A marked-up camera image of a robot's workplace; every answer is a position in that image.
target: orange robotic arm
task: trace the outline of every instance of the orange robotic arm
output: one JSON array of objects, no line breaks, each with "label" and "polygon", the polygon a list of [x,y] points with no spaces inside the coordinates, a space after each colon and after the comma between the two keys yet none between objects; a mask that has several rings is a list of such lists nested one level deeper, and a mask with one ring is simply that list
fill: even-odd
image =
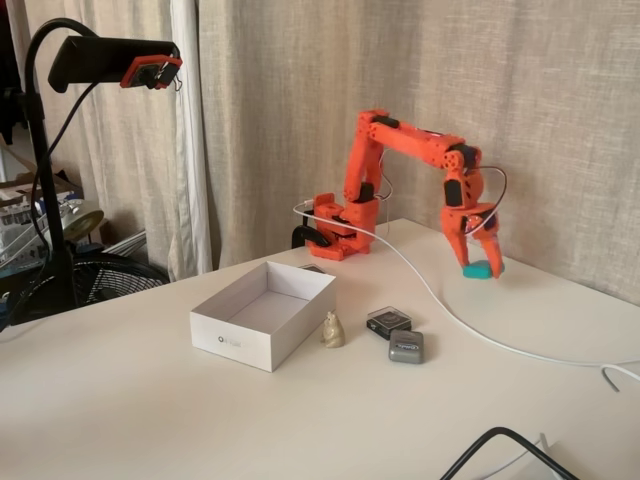
[{"label": "orange robotic arm", "polygon": [[[468,266],[466,234],[493,214],[495,208],[494,204],[478,203],[483,190],[482,176],[477,169],[482,157],[480,150],[466,145],[464,138],[420,130],[395,120],[384,110],[362,112],[358,117],[344,183],[345,206],[336,204],[333,194],[321,194],[314,198],[316,216],[344,223],[344,227],[316,222],[318,231],[330,245],[320,247],[307,242],[311,253],[342,260],[353,253],[369,252],[372,237],[354,232],[348,226],[371,232],[375,229],[378,199],[374,195],[380,188],[383,168],[380,159],[384,147],[418,157],[428,165],[446,170],[442,228],[460,264]],[[483,227],[473,233],[474,238],[482,243],[491,274],[496,278],[502,273],[497,230],[498,222],[493,214]]]}]

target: curtain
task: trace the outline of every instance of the curtain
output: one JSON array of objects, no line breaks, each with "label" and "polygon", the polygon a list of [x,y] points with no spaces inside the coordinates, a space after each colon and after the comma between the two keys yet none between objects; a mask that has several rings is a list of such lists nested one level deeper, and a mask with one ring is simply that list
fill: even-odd
[{"label": "curtain", "polygon": [[[640,304],[638,25],[632,0],[201,0],[221,265],[288,248],[291,207],[342,190],[381,107],[507,171],[504,254]],[[391,217],[439,228],[442,172],[385,168]]]},{"label": "curtain", "polygon": [[[10,0],[24,12],[33,34],[47,20],[69,17],[98,35],[173,39],[185,68],[182,89],[121,89],[102,84],[87,97],[53,155],[56,166],[98,200],[109,220],[107,238],[147,232],[152,264],[172,279],[211,270],[211,240],[202,137],[195,0]],[[51,33],[38,53],[36,70],[53,138],[83,85],[64,95],[47,83],[51,63],[70,33]]]}]

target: small electronic device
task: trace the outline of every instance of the small electronic device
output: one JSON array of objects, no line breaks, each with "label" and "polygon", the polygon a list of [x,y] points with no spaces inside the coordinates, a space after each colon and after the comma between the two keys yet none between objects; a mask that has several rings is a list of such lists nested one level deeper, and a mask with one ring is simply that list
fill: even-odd
[{"label": "small electronic device", "polygon": [[403,363],[424,361],[424,337],[420,332],[394,330],[389,340],[389,360]]},{"label": "small electronic device", "polygon": [[309,265],[305,265],[303,267],[300,267],[303,270],[309,270],[311,272],[316,272],[316,273],[327,273],[324,270],[322,270],[319,266],[314,265],[313,263],[309,264]]},{"label": "small electronic device", "polygon": [[367,315],[367,328],[389,340],[393,330],[411,330],[411,318],[400,310],[386,307]]},{"label": "small electronic device", "polygon": [[123,88],[166,88],[181,65],[173,42],[74,35],[62,43],[49,84],[58,93],[71,83],[97,81],[118,82]]}]

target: white box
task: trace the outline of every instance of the white box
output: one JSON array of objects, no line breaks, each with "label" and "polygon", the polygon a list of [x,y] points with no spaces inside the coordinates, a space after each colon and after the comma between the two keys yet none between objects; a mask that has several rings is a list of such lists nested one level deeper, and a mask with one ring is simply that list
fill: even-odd
[{"label": "white box", "polygon": [[335,308],[335,277],[266,262],[193,309],[191,340],[273,372]]}]

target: gray device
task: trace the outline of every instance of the gray device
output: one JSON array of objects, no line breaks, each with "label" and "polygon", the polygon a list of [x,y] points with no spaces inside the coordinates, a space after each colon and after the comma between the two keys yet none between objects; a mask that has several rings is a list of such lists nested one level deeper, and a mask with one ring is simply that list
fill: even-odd
[{"label": "gray device", "polygon": [[424,337],[420,332],[393,330],[389,340],[389,360],[403,363],[424,361]]}]

